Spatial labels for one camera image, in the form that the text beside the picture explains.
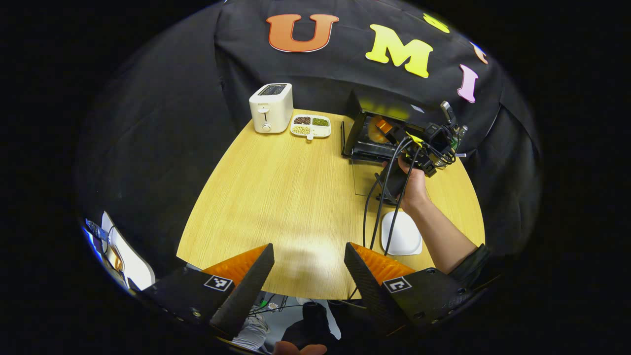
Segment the wooden table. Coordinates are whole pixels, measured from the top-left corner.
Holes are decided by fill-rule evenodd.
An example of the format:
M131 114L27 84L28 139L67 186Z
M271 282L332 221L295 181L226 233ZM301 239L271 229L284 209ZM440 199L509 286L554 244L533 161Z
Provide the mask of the wooden table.
M341 155L341 123L348 134L353 120L335 114L327 138L290 133L260 134L252 121L239 133L215 167L186 224L177 256L201 269L239 253L274 244L274 267L263 290L295 297L345 299L355 288L344 265L344 246L362 244L366 195L379 164L352 162ZM482 214L460 160L427 178L432 202L475 245L484 243ZM370 244L379 202L371 198L366 223ZM394 210L384 205L382 216ZM380 231L374 250L381 248ZM414 256L391 256L421 270L433 262L423 245Z

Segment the toaster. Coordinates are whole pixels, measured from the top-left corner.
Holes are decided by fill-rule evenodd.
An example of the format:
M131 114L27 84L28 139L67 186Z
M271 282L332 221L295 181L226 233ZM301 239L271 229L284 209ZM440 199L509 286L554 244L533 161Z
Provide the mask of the toaster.
M280 133L287 129L293 113L292 84L264 85L250 97L254 130L259 133Z

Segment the human hand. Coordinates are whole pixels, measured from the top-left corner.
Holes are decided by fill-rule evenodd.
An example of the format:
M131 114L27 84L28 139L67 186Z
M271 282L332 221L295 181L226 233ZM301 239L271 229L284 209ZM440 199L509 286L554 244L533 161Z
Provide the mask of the human hand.
M399 168L407 174L410 171L410 165L403 160L403 155L399 155L398 160ZM383 162L382 166L385 167L387 164L387 162ZM405 188L405 195L401 201L401 208L410 214L427 203L430 203L430 198L425 188L425 172L421 169L412 169L408 186Z
M298 348L290 342L279 341L274 347L272 355L323 355L326 352L326 346L321 344L311 344L298 351Z

